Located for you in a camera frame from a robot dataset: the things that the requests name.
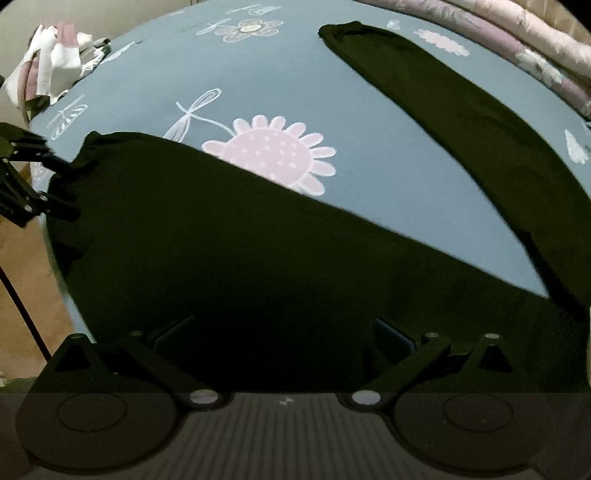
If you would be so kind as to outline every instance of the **white leaf print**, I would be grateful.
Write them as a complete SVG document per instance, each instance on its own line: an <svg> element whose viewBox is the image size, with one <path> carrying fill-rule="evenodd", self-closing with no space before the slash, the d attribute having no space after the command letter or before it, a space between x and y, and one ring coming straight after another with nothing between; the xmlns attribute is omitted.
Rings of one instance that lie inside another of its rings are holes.
<svg viewBox="0 0 591 480"><path fill-rule="evenodd" d="M84 95L80 95L63 110L59 110L58 114L47 124L46 128L49 128L61 118L61 122L51 135L52 140L56 140L88 108L88 105L77 105L83 97Z"/></svg>
<svg viewBox="0 0 591 480"><path fill-rule="evenodd" d="M589 160L589 156L585 152L584 148L579 145L577 139L568 130L564 131L566 137L566 148L569 151L569 157L575 163L585 164Z"/></svg>

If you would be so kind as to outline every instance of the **white flower print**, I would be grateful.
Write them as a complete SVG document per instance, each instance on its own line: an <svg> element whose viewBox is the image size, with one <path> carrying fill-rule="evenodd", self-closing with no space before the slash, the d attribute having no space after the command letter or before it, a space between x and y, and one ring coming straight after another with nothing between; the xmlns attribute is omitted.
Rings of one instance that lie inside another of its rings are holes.
<svg viewBox="0 0 591 480"><path fill-rule="evenodd" d="M547 87L552 87L553 83L561 84L564 75L559 69L553 66L542 55L526 48L515 55L519 60L518 67L528 72L538 80L542 81Z"/></svg>
<svg viewBox="0 0 591 480"><path fill-rule="evenodd" d="M233 126L233 138L227 142L207 141L202 145L203 151L297 192L314 196L324 193L324 185L314 175L330 177L336 170L330 163L317 159L332 157L336 150L315 147L324 140L321 134L302 137L306 125L301 122L283 129L282 116L268 122L264 115L257 115L252 125L238 118Z"/></svg>
<svg viewBox="0 0 591 480"><path fill-rule="evenodd" d="M244 20L237 26L224 25L215 31L216 35L223 35L226 43L234 43L254 35L256 37L272 37L279 30L276 27L283 25L281 20L263 21L260 19Z"/></svg>
<svg viewBox="0 0 591 480"><path fill-rule="evenodd" d="M437 48L442 48L449 53L454 53L462 57L467 57L470 54L466 47L461 46L458 42L440 35L439 33L420 29L417 30L415 34L421 37L424 41L433 43Z"/></svg>
<svg viewBox="0 0 591 480"><path fill-rule="evenodd" d="M577 139L568 130L564 131L566 137L566 148L569 151L569 157L575 163L585 164L589 160L589 156L585 152L584 148L579 145Z"/></svg>
<svg viewBox="0 0 591 480"><path fill-rule="evenodd" d="M386 28L389 30L400 30L400 20L390 20Z"/></svg>

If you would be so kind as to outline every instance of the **pile of clothes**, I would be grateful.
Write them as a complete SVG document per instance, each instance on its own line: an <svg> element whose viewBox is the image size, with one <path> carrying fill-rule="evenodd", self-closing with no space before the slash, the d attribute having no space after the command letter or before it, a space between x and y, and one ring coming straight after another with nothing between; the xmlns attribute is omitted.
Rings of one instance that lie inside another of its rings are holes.
<svg viewBox="0 0 591 480"><path fill-rule="evenodd" d="M27 126L94 71L111 52L110 42L77 32L71 23L37 27L27 52L3 85Z"/></svg>
<svg viewBox="0 0 591 480"><path fill-rule="evenodd" d="M591 33L557 0L357 0L441 25L538 79L591 120Z"/></svg>

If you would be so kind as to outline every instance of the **dragonfly print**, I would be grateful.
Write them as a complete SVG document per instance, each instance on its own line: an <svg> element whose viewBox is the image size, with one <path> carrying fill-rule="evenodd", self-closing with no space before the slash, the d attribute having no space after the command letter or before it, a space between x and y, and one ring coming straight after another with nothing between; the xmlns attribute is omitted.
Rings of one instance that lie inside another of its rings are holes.
<svg viewBox="0 0 591 480"><path fill-rule="evenodd" d="M64 131L72 124L76 118L78 118L87 108L88 105L77 105L77 103L84 98L84 94L80 95L71 104L62 110L59 110L57 115L47 124L46 128L51 127L58 120L61 120L59 124L53 129L51 133L51 139L58 139Z"/></svg>
<svg viewBox="0 0 591 480"><path fill-rule="evenodd" d="M281 7L264 7L261 4L254 4L254 5L248 5L248 7L242 7L242 8L235 8L233 10L228 10L226 12L226 15L229 14L233 14L239 11L248 11L249 15L265 15L269 12L272 12L274 10L279 10Z"/></svg>
<svg viewBox="0 0 591 480"><path fill-rule="evenodd" d="M230 20L231 20L231 18L222 18L221 20L215 22L214 24L208 23L208 27L205 27L202 30L199 30L197 33L195 33L195 35L205 35L206 33L210 33L212 31L214 31L218 25L222 25L226 22L229 22Z"/></svg>
<svg viewBox="0 0 591 480"><path fill-rule="evenodd" d="M445 4L439 0L421 0L419 4L425 12L441 18L442 20L452 22L460 27L480 29L480 25L472 21L470 13L461 8L455 7L454 5Z"/></svg>

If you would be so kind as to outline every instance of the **bed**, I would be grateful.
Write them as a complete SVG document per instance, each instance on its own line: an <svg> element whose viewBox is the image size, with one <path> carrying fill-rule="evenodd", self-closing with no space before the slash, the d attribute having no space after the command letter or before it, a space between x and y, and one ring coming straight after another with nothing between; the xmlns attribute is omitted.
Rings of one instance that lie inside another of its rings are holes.
<svg viewBox="0 0 591 480"><path fill-rule="evenodd" d="M143 132L223 157L232 143L251 147L245 132L270 129L279 132L277 148L293 149L291 170L254 165L255 173L547 297L524 247L471 176L319 38L322 25L351 21L395 31L506 104L591 193L591 132L557 95L452 31L352 0L210 0L157 18L113 40L113 53L31 129L67 160L92 131ZM281 143L285 132L297 143ZM306 166L300 159L310 154ZM34 187L46 190L49 172L34 164L32 173ZM75 331L92 339L55 270Z"/></svg>

